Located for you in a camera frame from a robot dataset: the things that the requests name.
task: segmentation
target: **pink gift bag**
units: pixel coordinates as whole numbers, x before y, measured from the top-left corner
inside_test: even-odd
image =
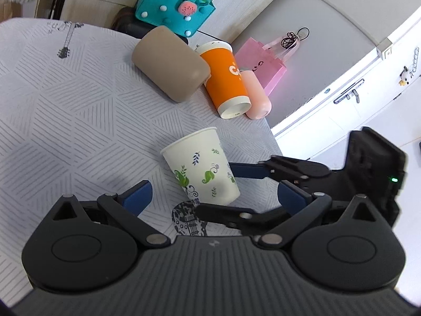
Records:
[[[280,37],[269,44],[262,44],[253,38],[247,39],[235,54],[239,68],[253,70],[265,91],[266,96],[276,87],[281,77],[287,71],[285,62],[298,49],[300,39],[284,48],[281,46],[285,37]]]

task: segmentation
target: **small figurine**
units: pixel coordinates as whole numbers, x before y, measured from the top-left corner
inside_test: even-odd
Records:
[[[399,82],[399,85],[404,86],[405,84],[409,84],[409,82],[412,79],[411,71],[408,70],[406,66],[403,67],[404,70],[400,74],[401,80]]]

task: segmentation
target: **paper cup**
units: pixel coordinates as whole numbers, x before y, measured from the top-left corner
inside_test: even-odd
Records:
[[[226,206],[239,197],[216,127],[191,133],[165,147],[161,154],[194,205]]]
[[[214,41],[199,46],[195,51],[211,68],[205,87],[221,118],[231,119],[247,112],[251,103],[231,45]]]

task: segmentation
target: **beige cylindrical object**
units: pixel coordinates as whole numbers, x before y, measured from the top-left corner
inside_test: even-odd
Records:
[[[209,65],[170,29],[159,26],[136,45],[133,63],[176,102],[187,100],[209,78]]]
[[[245,113],[250,119],[258,120],[268,115],[272,103],[266,96],[262,85],[251,70],[240,70],[241,79],[250,98],[251,108]]]

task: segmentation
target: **door handle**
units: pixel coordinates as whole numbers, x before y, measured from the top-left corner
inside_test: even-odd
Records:
[[[359,103],[359,95],[357,92],[357,88],[362,86],[364,84],[365,80],[364,78],[360,79],[359,81],[355,82],[354,84],[352,84],[351,86],[349,86],[348,88],[346,88],[336,99],[333,100],[334,104],[338,104],[339,102],[341,102],[344,99],[349,100],[350,94],[354,94],[355,98],[357,99],[357,103]]]
[[[354,96],[355,96],[355,99],[357,100],[357,103],[359,103],[359,95],[358,95],[358,92],[355,89],[353,89],[352,92],[354,93]]]

